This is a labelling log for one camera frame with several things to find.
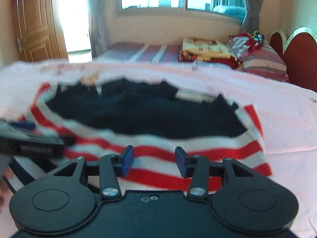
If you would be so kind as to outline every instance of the window sill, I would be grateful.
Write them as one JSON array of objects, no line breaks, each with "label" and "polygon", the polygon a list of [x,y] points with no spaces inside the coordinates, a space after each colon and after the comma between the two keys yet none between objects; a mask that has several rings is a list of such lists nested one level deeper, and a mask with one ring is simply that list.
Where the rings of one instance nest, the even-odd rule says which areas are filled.
[{"label": "window sill", "polygon": [[192,17],[198,19],[215,20],[220,22],[226,22],[233,25],[241,26],[242,22],[234,17],[227,16],[225,14],[217,12],[206,12],[194,9],[187,9],[183,11],[183,8],[128,8],[119,9],[117,16],[135,16],[135,15],[172,15],[182,17]]}]

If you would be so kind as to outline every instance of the silver screw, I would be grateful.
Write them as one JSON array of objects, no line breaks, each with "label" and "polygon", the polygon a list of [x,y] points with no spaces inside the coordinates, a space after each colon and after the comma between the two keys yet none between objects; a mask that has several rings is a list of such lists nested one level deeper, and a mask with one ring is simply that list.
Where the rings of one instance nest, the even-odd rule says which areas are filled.
[{"label": "silver screw", "polygon": [[143,202],[149,202],[149,201],[150,201],[150,198],[149,198],[149,197],[143,197],[143,198],[141,198],[141,200],[142,200]]},{"label": "silver screw", "polygon": [[119,193],[119,191],[116,188],[107,188],[104,189],[102,192],[105,196],[115,196]]},{"label": "silver screw", "polygon": [[192,188],[189,193],[191,195],[194,195],[194,196],[202,196],[206,193],[205,189],[203,188],[200,188],[200,187],[196,187],[196,188]]},{"label": "silver screw", "polygon": [[159,197],[158,196],[151,196],[150,199],[153,200],[153,201],[156,201],[156,200],[159,199]]}]

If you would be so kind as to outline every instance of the door handle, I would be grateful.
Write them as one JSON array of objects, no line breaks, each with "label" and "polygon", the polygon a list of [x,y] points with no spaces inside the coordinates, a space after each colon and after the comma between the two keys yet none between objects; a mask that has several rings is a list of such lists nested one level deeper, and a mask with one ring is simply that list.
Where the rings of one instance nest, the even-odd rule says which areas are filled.
[{"label": "door handle", "polygon": [[19,39],[19,38],[16,39],[16,43],[18,45],[18,49],[19,49],[20,53],[22,52],[22,44],[25,42],[26,42],[26,38],[25,39]]}]

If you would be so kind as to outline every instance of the doorway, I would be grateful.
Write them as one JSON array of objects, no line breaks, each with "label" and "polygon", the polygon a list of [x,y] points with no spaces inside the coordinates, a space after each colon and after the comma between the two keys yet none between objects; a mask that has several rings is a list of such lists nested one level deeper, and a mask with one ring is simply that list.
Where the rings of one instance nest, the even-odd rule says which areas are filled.
[{"label": "doorway", "polygon": [[87,0],[55,0],[53,14],[60,19],[69,62],[92,61]]}]

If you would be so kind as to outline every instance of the red and white striped fabric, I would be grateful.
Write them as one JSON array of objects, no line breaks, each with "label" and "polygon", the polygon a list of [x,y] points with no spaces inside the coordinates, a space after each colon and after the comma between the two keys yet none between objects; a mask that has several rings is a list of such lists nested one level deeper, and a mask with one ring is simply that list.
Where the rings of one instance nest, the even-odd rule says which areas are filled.
[{"label": "red and white striped fabric", "polygon": [[[272,175],[264,154],[263,130],[256,109],[252,106],[238,108],[235,113],[247,131],[234,138],[198,137],[171,140],[153,135],[125,135],[107,129],[94,129],[74,120],[67,120],[52,112],[45,101],[54,97],[56,86],[43,84],[34,98],[34,104],[21,119],[34,122],[38,131],[47,135],[68,133],[76,137],[76,144],[65,150],[65,159],[54,161],[57,165],[65,160],[84,156],[98,160],[103,155],[119,154],[127,145],[134,146],[135,159],[129,175],[119,178],[124,192],[127,189],[188,189],[190,179],[183,179],[174,162],[174,150],[181,146],[189,155],[202,155],[211,161],[225,157],[239,160],[264,176]],[[99,186],[96,178],[90,183]],[[221,187],[220,178],[211,177],[209,192]]]}]

